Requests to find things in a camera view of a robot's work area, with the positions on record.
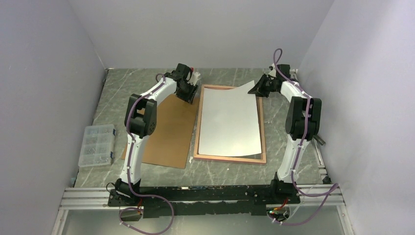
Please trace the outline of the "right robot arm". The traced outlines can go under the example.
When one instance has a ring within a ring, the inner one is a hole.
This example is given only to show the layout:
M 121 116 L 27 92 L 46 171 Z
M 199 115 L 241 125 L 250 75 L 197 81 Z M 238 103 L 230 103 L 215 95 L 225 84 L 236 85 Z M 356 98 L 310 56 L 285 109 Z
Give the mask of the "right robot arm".
M 307 94 L 291 77 L 288 64 L 271 65 L 269 73 L 263 74 L 248 94 L 268 97 L 272 92 L 278 92 L 289 101 L 285 121 L 286 150 L 269 190 L 270 199 L 281 203 L 298 193 L 295 187 L 297 169 L 306 147 L 319 132 L 322 101 Z

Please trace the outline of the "blue landscape photo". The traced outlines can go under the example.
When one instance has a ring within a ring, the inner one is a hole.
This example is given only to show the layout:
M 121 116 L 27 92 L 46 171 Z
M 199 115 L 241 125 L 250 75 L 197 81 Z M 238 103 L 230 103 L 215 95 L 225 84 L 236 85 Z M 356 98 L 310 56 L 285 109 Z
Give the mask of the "blue landscape photo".
M 198 153 L 243 157 L 261 153 L 255 82 L 231 89 L 204 87 Z

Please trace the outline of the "pink wooden picture frame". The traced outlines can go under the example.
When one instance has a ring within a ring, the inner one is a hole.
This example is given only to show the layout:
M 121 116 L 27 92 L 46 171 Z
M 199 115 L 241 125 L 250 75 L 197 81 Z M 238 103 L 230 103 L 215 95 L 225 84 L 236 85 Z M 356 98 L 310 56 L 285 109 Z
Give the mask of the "pink wooden picture frame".
M 231 86 L 220 86 L 220 85 L 203 85 L 202 86 L 201 96 L 200 96 L 199 113 L 198 113 L 197 126 L 196 126 L 194 158 L 195 159 L 201 159 L 201 160 L 214 160 L 214 161 L 250 163 L 250 164 L 265 164 L 267 162 L 267 160 L 266 160 L 266 142 L 265 142 L 265 131 L 264 131 L 264 119 L 263 119 L 263 105 L 262 105 L 262 98 L 260 98 L 260 97 L 256 97 L 256 100 L 257 100 L 259 128 L 260 128 L 260 134 L 261 134 L 261 136 L 260 136 L 260 139 L 261 139 L 261 153 L 255 154 L 255 155 L 243 156 L 243 157 L 221 157 L 221 156 L 201 155 L 201 154 L 198 153 L 204 87 L 218 88 L 218 89 L 235 88 L 235 87 L 231 87 Z

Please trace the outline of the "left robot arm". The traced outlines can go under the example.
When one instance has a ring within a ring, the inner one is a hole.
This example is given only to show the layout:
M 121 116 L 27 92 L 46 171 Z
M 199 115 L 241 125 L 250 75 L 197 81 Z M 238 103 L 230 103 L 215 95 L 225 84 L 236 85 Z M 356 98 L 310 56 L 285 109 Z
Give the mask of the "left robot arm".
M 125 116 L 126 155 L 123 170 L 115 182 L 115 191 L 125 204 L 133 206 L 140 199 L 142 158 L 145 145 L 156 129 L 158 105 L 171 94 L 192 103 L 200 76 L 193 68 L 178 64 L 172 72 L 158 73 L 156 84 L 148 91 L 129 97 Z

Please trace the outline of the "brown backing board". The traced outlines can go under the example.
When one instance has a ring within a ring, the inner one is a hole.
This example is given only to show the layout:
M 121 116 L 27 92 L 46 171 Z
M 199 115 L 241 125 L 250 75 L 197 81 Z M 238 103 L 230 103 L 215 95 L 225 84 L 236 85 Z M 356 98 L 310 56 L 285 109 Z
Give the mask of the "brown backing board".
M 187 103 L 174 94 L 157 108 L 157 125 L 145 145 L 142 163 L 184 169 L 200 98 Z

